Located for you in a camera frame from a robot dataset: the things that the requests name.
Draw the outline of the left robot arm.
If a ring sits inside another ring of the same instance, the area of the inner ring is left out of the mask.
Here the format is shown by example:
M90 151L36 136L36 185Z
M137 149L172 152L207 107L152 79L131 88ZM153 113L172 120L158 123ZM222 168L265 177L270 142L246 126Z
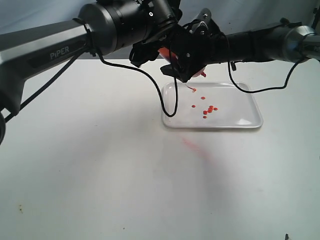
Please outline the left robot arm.
M0 135L22 110L25 82L59 64L65 71L84 53L108 55L136 43L162 40L182 17L178 0L98 0L78 17L0 37Z

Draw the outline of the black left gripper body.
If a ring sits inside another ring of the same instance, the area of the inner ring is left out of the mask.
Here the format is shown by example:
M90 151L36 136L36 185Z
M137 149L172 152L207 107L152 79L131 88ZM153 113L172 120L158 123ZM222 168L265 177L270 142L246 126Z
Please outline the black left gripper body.
M138 68L159 56L158 50L183 15L179 0L141 0L140 4L146 14L146 36L132 45L129 54L130 63Z

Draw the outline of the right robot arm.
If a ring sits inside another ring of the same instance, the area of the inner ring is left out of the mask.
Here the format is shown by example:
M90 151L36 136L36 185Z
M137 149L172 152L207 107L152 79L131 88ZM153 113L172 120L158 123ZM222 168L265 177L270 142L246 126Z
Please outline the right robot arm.
M309 26L286 19L267 27L225 35L211 20L191 31L178 26L164 46L173 54L161 72L188 82L211 64L297 63L320 58L320 36Z

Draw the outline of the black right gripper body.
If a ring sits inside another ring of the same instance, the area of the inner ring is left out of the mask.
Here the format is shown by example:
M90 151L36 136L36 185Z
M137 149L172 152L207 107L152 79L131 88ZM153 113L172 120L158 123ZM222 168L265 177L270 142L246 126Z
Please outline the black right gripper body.
M190 33L187 30L190 23L177 25L162 45L169 51L169 64L162 66L161 72L183 83L204 70L206 61L215 52L214 41L222 36L220 28L212 19L208 32L203 35Z

